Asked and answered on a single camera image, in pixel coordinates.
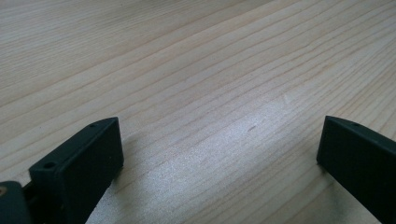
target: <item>light wooden surface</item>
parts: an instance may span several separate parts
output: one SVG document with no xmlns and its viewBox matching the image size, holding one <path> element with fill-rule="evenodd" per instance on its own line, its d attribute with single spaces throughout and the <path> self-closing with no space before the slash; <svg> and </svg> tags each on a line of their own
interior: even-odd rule
<svg viewBox="0 0 396 224">
<path fill-rule="evenodd" d="M 396 139 L 395 1 L 0 1 L 0 180 L 118 116 L 88 223 L 377 223 L 316 163 L 325 115 Z"/>
</svg>

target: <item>wooden table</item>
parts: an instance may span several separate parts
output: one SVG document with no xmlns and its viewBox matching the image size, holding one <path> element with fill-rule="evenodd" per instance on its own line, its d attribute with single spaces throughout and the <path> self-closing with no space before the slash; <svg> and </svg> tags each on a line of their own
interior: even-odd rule
<svg viewBox="0 0 396 224">
<path fill-rule="evenodd" d="M 395 1 L 0 1 L 0 180 L 120 118 L 88 223 L 377 223 L 317 166 L 325 115 L 396 139 Z"/>
</svg>

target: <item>wood grain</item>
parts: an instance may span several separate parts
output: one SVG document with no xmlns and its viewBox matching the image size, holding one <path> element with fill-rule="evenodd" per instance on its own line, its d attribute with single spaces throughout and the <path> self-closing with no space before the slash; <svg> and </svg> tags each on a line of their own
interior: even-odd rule
<svg viewBox="0 0 396 224">
<path fill-rule="evenodd" d="M 316 163 L 325 115 L 396 139 L 396 2 L 0 1 L 0 180 L 118 116 L 88 223 L 377 223 Z"/>
</svg>

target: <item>black plastic part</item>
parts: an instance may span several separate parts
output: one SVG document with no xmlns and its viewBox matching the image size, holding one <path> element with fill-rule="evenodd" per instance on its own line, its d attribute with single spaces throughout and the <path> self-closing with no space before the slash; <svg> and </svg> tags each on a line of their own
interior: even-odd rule
<svg viewBox="0 0 396 224">
<path fill-rule="evenodd" d="M 15 181 L 0 183 L 0 223 L 31 224 L 21 184 Z"/>
<path fill-rule="evenodd" d="M 396 143 L 352 121 L 326 117 L 318 163 L 382 223 L 396 223 Z"/>
<path fill-rule="evenodd" d="M 34 220 L 85 223 L 122 165 L 118 119 L 85 127 L 29 169 L 30 191 L 45 211 L 33 213 Z"/>
</svg>

